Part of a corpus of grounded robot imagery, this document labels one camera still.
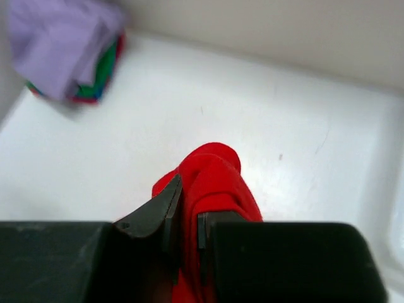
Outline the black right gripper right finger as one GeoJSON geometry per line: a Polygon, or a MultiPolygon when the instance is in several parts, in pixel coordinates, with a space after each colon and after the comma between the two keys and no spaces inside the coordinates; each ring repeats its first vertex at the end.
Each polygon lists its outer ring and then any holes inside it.
{"type": "Polygon", "coordinates": [[[199,276],[202,286],[208,279],[208,243],[210,230],[218,222],[242,222],[243,217],[234,211],[216,211],[200,213],[197,216],[197,245],[199,252],[199,276]]]}

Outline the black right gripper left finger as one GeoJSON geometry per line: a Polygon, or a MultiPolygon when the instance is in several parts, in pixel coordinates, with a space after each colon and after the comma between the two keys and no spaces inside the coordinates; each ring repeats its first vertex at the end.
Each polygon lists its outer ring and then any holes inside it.
{"type": "Polygon", "coordinates": [[[174,284],[181,266],[181,213],[182,179],[176,174],[158,195],[114,222],[131,239],[144,242],[162,255],[174,284]]]}

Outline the red t-shirt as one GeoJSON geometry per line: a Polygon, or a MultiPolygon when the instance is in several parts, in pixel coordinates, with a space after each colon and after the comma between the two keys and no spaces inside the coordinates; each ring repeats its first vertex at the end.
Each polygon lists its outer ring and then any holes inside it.
{"type": "Polygon", "coordinates": [[[207,143],[192,151],[174,170],[160,178],[152,196],[162,192],[172,178],[182,179],[182,264],[173,302],[204,302],[197,245],[197,216],[205,212],[233,211],[250,222],[262,222],[258,205],[241,176],[237,153],[222,143],[207,143]]]}
{"type": "Polygon", "coordinates": [[[68,97],[68,100],[83,104],[98,102],[114,75],[125,39],[125,32],[121,32],[108,47],[102,47],[101,50],[96,50],[95,55],[85,55],[79,60],[79,65],[74,71],[75,75],[77,77],[81,75],[82,79],[76,80],[80,82],[78,90],[72,97],[68,97]]]}

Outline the red folded t-shirt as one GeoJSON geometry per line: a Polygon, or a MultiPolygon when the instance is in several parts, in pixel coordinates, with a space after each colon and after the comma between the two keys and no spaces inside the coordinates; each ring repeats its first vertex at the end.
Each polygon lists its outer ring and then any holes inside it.
{"type": "Polygon", "coordinates": [[[96,50],[95,55],[85,55],[79,60],[79,65],[74,71],[75,75],[77,77],[81,75],[82,79],[76,80],[80,82],[78,90],[72,97],[68,97],[68,100],[83,104],[98,102],[114,75],[125,39],[125,32],[121,32],[108,47],[102,47],[101,50],[96,50]]]}

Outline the lilac folded t-shirt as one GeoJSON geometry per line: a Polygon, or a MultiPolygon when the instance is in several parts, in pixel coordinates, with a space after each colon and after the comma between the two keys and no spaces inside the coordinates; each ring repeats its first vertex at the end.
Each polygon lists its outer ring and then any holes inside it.
{"type": "Polygon", "coordinates": [[[95,82],[97,61],[126,25],[113,1],[9,1],[7,33],[15,71],[53,100],[95,82]]]}

